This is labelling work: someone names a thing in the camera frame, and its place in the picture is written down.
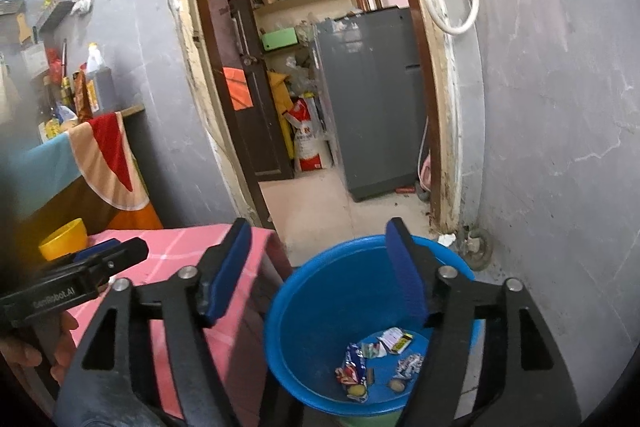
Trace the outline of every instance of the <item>human hand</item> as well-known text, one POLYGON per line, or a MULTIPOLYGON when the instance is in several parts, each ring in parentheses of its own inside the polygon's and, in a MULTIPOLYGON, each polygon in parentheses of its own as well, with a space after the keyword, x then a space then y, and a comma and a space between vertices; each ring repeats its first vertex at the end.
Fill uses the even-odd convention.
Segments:
MULTIPOLYGON (((76 343, 71 331, 78 327, 78 321, 69 312, 60 314, 60 339, 54 352, 56 364, 51 367, 51 376, 62 385, 71 361, 76 353, 76 343)), ((16 373, 16 367, 36 367, 42 363, 42 354, 35 347, 17 339, 4 337, 0 339, 0 353, 16 373)))

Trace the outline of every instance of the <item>snack wrapper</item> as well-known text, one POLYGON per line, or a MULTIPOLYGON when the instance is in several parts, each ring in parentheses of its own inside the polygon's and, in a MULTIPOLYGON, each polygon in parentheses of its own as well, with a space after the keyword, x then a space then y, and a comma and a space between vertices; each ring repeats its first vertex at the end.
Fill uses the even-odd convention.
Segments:
POLYGON ((400 355, 411 344, 414 336, 411 333, 402 331, 400 328, 389 328, 383 331, 379 339, 388 352, 393 355, 400 355))
POLYGON ((367 401, 367 365, 358 344, 349 344, 342 367, 335 370, 335 378, 342 384, 347 398, 363 403, 367 401))
POLYGON ((371 344, 362 343, 360 347, 362 348, 362 356, 365 359, 381 359, 386 356, 385 346, 380 342, 371 344))
POLYGON ((411 380, 414 375, 420 373, 423 362, 424 357, 422 355, 409 355, 405 359, 399 360, 394 378, 411 380))

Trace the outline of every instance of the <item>dark brown door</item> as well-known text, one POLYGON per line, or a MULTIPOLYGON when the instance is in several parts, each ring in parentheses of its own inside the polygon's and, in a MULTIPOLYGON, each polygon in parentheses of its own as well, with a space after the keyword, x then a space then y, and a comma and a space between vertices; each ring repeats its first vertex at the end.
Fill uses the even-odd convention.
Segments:
POLYGON ((224 67, 244 71, 253 107, 236 110, 242 140, 260 181, 285 180, 293 169, 269 86, 251 0, 209 0, 224 67))

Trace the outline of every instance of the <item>blue bucket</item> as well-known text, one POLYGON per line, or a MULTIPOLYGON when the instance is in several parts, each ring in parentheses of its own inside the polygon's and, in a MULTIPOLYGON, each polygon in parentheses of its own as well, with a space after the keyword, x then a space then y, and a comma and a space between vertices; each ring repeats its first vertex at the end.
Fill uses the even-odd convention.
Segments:
MULTIPOLYGON (((429 247, 441 263, 474 279, 465 262, 448 248, 423 237, 414 236, 414 241, 429 247)), ((349 343, 393 326, 418 333, 424 341, 417 338, 414 349, 426 352, 431 330, 422 328, 407 311, 386 253, 385 236, 347 241, 298 268, 277 293, 265 324, 267 363, 291 395, 314 409, 341 417, 399 412, 407 403, 410 386, 401 395, 391 390, 370 393, 365 403, 357 403, 347 399, 334 376, 349 343)), ((478 333, 476 321, 472 346, 478 333)), ((391 358, 399 357, 377 360, 395 363, 391 358)), ((376 377, 375 386, 384 383, 376 377)))

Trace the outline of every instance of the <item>yellow bowl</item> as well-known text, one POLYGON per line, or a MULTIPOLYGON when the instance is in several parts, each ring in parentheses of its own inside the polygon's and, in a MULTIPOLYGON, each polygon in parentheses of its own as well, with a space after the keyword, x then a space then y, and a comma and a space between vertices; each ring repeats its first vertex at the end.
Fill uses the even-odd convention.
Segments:
POLYGON ((47 261, 53 261, 67 253, 84 250, 89 244, 86 228, 81 218, 74 219, 57 229, 40 243, 40 253, 47 261))

